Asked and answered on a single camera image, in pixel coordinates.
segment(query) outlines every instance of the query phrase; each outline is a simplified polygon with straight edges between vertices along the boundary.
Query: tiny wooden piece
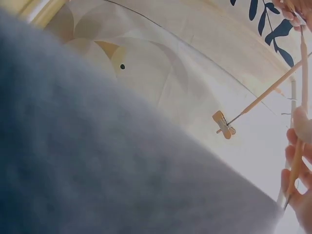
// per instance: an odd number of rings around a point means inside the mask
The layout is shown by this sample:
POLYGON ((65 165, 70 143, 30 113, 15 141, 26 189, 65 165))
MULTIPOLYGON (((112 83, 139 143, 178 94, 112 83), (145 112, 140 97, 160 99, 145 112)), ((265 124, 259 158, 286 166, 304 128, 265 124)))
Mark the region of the tiny wooden piece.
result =
POLYGON ((231 139, 231 136, 236 133, 236 130, 227 124, 225 117, 221 111, 217 111, 213 115, 213 119, 219 125, 220 130, 222 131, 226 139, 231 139))
MULTIPOLYGON (((310 52, 307 55, 307 59, 312 55, 310 52)), ((295 64, 288 72, 286 72, 280 79, 278 79, 273 85, 271 85, 263 94, 261 94, 255 101, 253 101, 249 106, 247 106, 238 116, 236 116, 233 120, 231 120, 229 124, 234 122, 236 119, 241 117, 243 114, 249 112, 253 107, 255 107, 258 103, 260 103, 267 95, 269 95, 272 91, 274 91, 281 83, 283 83, 288 77, 290 77, 301 65, 302 60, 295 64)))

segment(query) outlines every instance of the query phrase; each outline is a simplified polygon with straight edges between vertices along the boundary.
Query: hand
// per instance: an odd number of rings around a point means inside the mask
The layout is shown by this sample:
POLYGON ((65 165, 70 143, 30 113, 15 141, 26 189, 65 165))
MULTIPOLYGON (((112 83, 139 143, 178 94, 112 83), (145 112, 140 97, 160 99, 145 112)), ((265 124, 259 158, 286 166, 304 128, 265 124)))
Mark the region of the hand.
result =
MULTIPOLYGON (((300 31, 300 20, 285 5, 285 1, 272 0, 275 7, 282 10, 283 16, 290 21, 296 31, 300 31)), ((307 21, 307 27, 312 31, 312 0, 290 0, 294 6, 301 11, 304 19, 307 21)))
MULTIPOLYGON (((286 148, 286 160, 291 165, 295 152, 295 144, 298 139, 294 129, 287 131, 287 138, 291 145, 286 148)), ((303 155, 308 162, 312 163, 312 144, 305 145, 303 155)), ((284 169, 281 175, 281 187, 284 194, 288 188, 289 177, 290 171, 284 169)), ((299 224, 305 230, 306 234, 312 234, 312 172, 304 162, 302 162, 300 167, 299 178, 307 187, 308 191, 302 195, 298 190, 295 190, 289 205, 294 209, 299 224)))

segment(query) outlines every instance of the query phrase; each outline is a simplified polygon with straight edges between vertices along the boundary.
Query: curved line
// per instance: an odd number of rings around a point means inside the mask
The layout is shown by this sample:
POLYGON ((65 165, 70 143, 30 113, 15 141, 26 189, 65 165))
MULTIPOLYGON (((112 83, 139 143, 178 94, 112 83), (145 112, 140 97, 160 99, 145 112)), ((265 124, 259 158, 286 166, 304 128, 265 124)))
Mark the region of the curved line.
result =
MULTIPOLYGON (((228 75, 229 75, 230 77, 232 77, 234 80, 236 80, 236 82, 238 82, 238 83, 239 83, 240 85, 242 85, 245 89, 247 89, 247 91, 249 91, 255 98, 258 98, 252 91, 250 91, 249 88, 247 88, 243 83, 241 83, 238 79, 236 79, 234 76, 232 76, 228 71, 226 71, 224 68, 222 68, 219 64, 217 64, 216 62, 214 62, 211 58, 209 58, 207 55, 205 55, 205 54, 202 53, 201 51, 197 50, 195 47, 193 47, 193 46, 190 45, 189 43, 185 42, 184 40, 181 40, 177 35, 175 35, 174 33, 170 32, 170 31, 168 31, 167 29, 165 29, 164 27, 162 27, 160 24, 154 22, 153 20, 151 20, 150 18, 146 17, 146 16, 143 15, 142 13, 137 12, 137 11, 135 11, 135 10, 133 10, 133 9, 127 7, 127 6, 124 6, 124 5, 120 4, 120 3, 114 2, 114 1, 112 1, 112 0, 103 0, 103 1, 110 2, 110 3, 116 4, 116 5, 118 5, 118 6, 121 6, 121 7, 125 8, 125 9, 127 9, 127 10, 130 10, 130 11, 132 11, 132 12, 134 12, 134 13, 137 13, 138 15, 140 15, 140 16, 144 17, 145 19, 147 19, 148 21, 150 21, 150 22, 156 24, 157 26, 159 26, 160 28, 162 28, 164 31, 166 31, 167 33, 169 33, 169 34, 171 34, 172 36, 174 36, 178 41, 182 42, 184 45, 186 45, 187 47, 189 47, 189 48, 191 48, 191 49, 197 51, 197 52, 200 53, 203 57, 205 57, 205 58, 208 59, 209 61, 213 62, 213 63, 214 63, 216 66, 218 66, 222 71, 224 71, 226 74, 228 74, 228 75)), ((271 108, 269 108, 264 102, 261 101, 261 103, 262 103, 269 111, 271 111, 274 115, 277 116, 277 114, 276 114, 273 110, 271 110, 271 108)))

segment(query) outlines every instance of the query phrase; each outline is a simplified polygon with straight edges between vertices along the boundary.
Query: finger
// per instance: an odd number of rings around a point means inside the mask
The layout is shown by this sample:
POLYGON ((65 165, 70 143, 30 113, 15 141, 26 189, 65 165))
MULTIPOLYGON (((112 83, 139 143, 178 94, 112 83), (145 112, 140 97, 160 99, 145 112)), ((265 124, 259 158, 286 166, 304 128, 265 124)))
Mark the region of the finger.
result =
POLYGON ((272 3, 274 4, 275 7, 279 9, 284 9, 285 5, 281 0, 272 0, 272 3))
POLYGON ((294 16, 291 12, 286 11, 286 10, 282 10, 282 14, 285 17, 285 19, 287 20, 294 20, 294 16))
POLYGON ((305 143, 312 143, 312 120, 308 119, 307 112, 302 106, 293 112, 293 128, 297 136, 305 143))
MULTIPOLYGON (((294 153, 295 147, 292 145, 288 146, 285 150, 286 160, 290 165, 293 163, 294 153)), ((302 181, 304 186, 306 186, 306 188, 312 188, 312 173, 303 161, 300 162, 299 179, 302 181)))
POLYGON ((294 17, 293 20, 290 20, 290 23, 293 27, 300 27, 301 25, 300 19, 297 17, 294 17))
MULTIPOLYGON (((307 29, 307 26, 306 25, 302 25, 302 30, 306 30, 307 29)), ((298 26, 298 27, 294 27, 294 30, 296 32, 301 32, 301 26, 298 26)))
MULTIPOLYGON (((286 194, 288 185, 289 185, 289 177, 291 172, 287 169, 284 169, 281 173, 281 188, 284 193, 284 196, 287 197, 286 194)), ((296 211, 297 207, 300 205, 300 201, 302 200, 302 195, 295 189, 294 193, 292 194, 291 199, 289 200, 289 205, 296 211)))
MULTIPOLYGON (((296 145, 298 137, 293 128, 288 129, 287 139, 293 146, 296 145)), ((308 160, 309 163, 312 163, 312 145, 305 144, 303 156, 308 160)))
POLYGON ((307 27, 312 31, 312 1, 297 1, 296 7, 301 11, 303 18, 306 20, 307 27))
POLYGON ((298 137, 297 137, 297 134, 296 134, 296 132, 294 131, 293 128, 290 128, 290 129, 287 130, 286 136, 287 136, 288 141, 292 145, 295 145, 297 143, 298 137))

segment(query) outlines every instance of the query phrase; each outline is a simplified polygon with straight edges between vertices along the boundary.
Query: navy leaf pattern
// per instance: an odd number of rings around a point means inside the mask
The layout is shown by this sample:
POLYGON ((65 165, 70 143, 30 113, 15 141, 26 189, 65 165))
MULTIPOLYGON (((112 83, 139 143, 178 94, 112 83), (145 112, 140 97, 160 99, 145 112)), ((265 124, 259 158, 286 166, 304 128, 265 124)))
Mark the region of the navy leaf pattern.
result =
MULTIPOLYGON (((230 0, 230 2, 232 4, 232 6, 234 6, 236 3, 236 0, 230 0)), ((274 13, 276 15, 279 15, 280 12, 277 8, 275 8, 275 6, 272 2, 265 2, 265 0, 262 0, 262 2, 264 5, 264 10, 261 14, 259 24, 258 24, 259 35, 262 36, 263 30, 266 26, 266 22, 268 22, 270 29, 271 29, 271 32, 266 35, 264 41, 268 45, 271 45, 271 43, 273 41, 273 46, 274 46, 275 52, 278 52, 290 67, 293 67, 294 62, 293 62, 293 58, 291 57, 291 55, 288 52, 286 52, 285 50, 283 50, 282 48, 280 48, 276 43, 276 38, 288 36, 288 34, 289 34, 290 30, 293 28, 293 26, 290 24, 290 22, 288 20, 284 19, 275 29, 273 29, 272 25, 271 25, 269 14, 268 14, 268 10, 270 10, 272 13, 274 13)), ((250 8, 249 8, 249 19, 251 21, 254 20, 256 14, 257 14, 257 10, 258 10, 258 0, 251 0, 250 8)))
POLYGON ((258 8, 258 0, 251 0, 249 8, 249 19, 251 21, 254 20, 257 14, 257 8, 258 8))
POLYGON ((270 11, 272 11, 273 13, 275 13, 275 14, 277 14, 277 15, 280 14, 279 10, 274 6, 273 3, 268 2, 268 3, 265 4, 265 6, 266 6, 270 11))
POLYGON ((287 20, 284 19, 278 26, 277 28, 275 28, 271 33, 269 33, 266 37, 265 37, 265 42, 268 45, 271 45, 271 42, 274 38, 277 37, 285 37, 288 36, 290 30, 293 28, 293 26, 291 25, 291 23, 287 20))
POLYGON ((230 1, 231 1, 232 6, 234 6, 236 3, 236 0, 230 0, 230 1))
POLYGON ((264 29, 264 25, 265 25, 265 17, 267 16, 266 12, 264 11, 260 17, 260 21, 258 24, 258 32, 260 34, 260 36, 262 36, 262 32, 264 29))
POLYGON ((276 44, 275 39, 273 39, 273 45, 274 45, 274 50, 275 52, 279 52, 280 55, 283 57, 283 59, 285 60, 285 62, 290 66, 293 67, 294 63, 293 63, 293 59, 291 57, 291 55, 289 53, 287 53, 285 50, 281 49, 278 47, 278 45, 276 44))

